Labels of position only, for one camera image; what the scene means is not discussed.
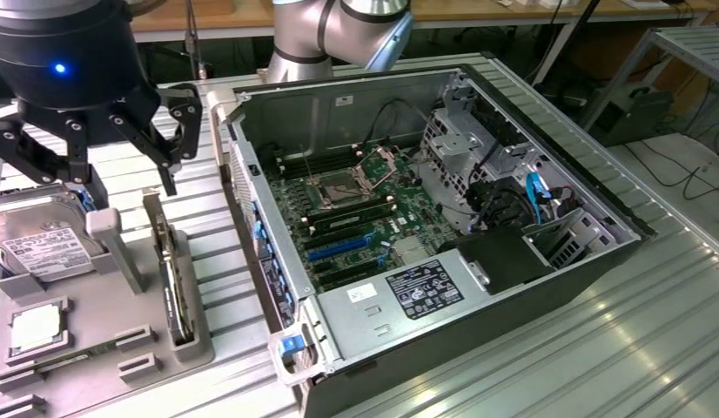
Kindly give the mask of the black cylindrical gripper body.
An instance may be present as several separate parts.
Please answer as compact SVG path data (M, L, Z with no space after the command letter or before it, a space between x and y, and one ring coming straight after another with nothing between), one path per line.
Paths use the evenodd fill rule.
M124 1L0 1L0 77L20 113L155 113L132 17Z

